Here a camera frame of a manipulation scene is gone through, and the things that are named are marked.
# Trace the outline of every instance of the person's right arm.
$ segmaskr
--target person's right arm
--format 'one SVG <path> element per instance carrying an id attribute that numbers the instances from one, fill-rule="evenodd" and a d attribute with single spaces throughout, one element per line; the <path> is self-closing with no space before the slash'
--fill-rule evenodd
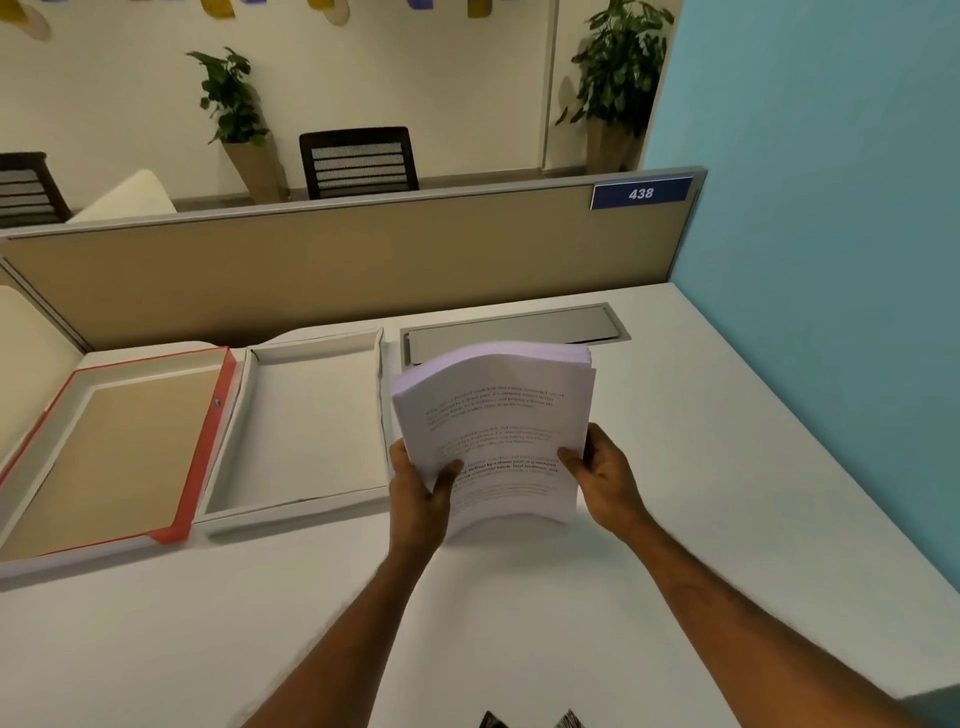
<path id="1" fill-rule="evenodd" d="M 743 728 L 915 728 L 892 697 L 771 617 L 651 517 L 623 452 L 593 423 L 587 461 L 558 453 L 593 518 L 650 572 Z"/>

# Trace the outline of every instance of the hand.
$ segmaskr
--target hand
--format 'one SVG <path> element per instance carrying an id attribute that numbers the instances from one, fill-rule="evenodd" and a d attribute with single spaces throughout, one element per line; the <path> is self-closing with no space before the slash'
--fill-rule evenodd
<path id="1" fill-rule="evenodd" d="M 587 509 L 593 519 L 620 541 L 638 527 L 653 522 L 636 489 L 634 474 L 626 455 L 613 444 L 600 425 L 587 428 L 587 463 L 576 452 L 560 448 L 557 456 L 584 492 Z"/>
<path id="2" fill-rule="evenodd" d="M 426 566 L 434 551 L 444 542 L 450 520 L 450 491 L 464 467 L 456 460 L 437 477 L 433 493 L 426 489 L 417 469 L 410 462 L 403 440 L 390 446 L 394 479 L 390 481 L 390 553 L 413 558 Z"/>

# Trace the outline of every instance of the black chair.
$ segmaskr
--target black chair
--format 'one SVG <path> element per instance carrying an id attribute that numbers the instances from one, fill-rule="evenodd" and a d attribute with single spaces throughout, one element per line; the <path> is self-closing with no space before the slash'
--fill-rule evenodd
<path id="1" fill-rule="evenodd" d="M 311 200 L 420 189 L 406 127 L 301 134 L 300 156 Z"/>
<path id="2" fill-rule="evenodd" d="M 46 159 L 43 152 L 0 154 L 0 230 L 70 219 Z"/>

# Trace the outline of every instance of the person's left thumb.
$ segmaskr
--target person's left thumb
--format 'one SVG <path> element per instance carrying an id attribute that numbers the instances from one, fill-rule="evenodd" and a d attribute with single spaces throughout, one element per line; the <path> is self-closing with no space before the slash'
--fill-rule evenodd
<path id="1" fill-rule="evenodd" d="M 435 508 L 446 509 L 450 507 L 450 492 L 453 490 L 453 481 L 464 468 L 463 460 L 454 460 L 449 463 L 437 476 L 437 484 L 433 486 L 433 496 L 430 502 Z"/>

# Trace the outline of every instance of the blue sign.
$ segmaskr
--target blue sign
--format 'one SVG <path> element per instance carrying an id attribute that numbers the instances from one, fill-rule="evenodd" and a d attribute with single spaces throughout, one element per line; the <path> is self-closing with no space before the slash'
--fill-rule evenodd
<path id="1" fill-rule="evenodd" d="M 686 199 L 693 177 L 604 182 L 593 186 L 590 209 L 678 203 Z"/>

